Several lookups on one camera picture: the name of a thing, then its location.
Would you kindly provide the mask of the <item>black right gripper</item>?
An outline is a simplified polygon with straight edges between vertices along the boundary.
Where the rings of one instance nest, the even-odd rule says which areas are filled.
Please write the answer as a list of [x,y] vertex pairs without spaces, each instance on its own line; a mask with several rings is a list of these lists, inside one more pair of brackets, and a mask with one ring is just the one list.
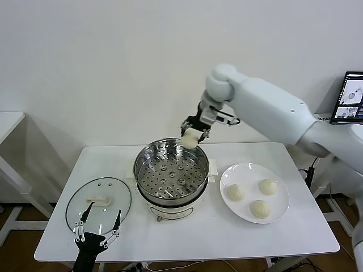
[[212,122],[210,119],[210,107],[202,107],[200,103],[197,107],[197,113],[194,116],[189,116],[181,123],[181,136],[183,136],[190,128],[202,131],[202,134],[198,139],[198,144],[200,144],[205,139],[209,138],[211,125]]

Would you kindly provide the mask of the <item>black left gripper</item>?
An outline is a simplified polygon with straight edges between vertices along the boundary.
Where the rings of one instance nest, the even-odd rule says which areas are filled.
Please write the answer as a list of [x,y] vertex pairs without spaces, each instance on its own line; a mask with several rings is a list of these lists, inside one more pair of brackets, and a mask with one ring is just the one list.
[[77,258],[73,265],[73,271],[92,272],[98,254],[105,251],[119,236],[119,228],[121,224],[121,210],[119,210],[111,235],[97,235],[90,232],[84,232],[84,225],[94,205],[92,201],[88,208],[82,213],[80,220],[75,222],[76,245],[79,249]]

